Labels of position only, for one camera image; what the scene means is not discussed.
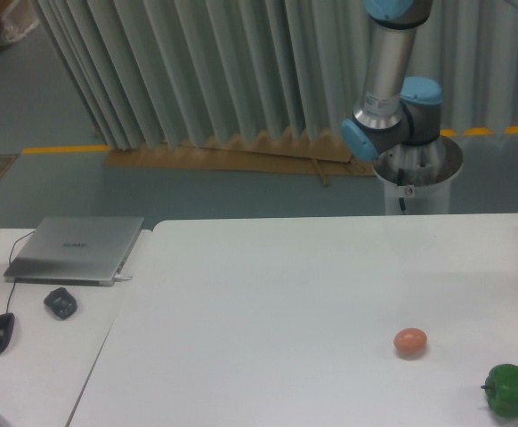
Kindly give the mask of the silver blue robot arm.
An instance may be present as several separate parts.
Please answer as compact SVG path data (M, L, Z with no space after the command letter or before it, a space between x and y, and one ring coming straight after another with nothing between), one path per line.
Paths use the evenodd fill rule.
M417 29L428 20L431 1L365 1L373 22L360 100L341 127L348 149L373 161L404 144L421 146L440 137L442 89L425 77L407 77Z

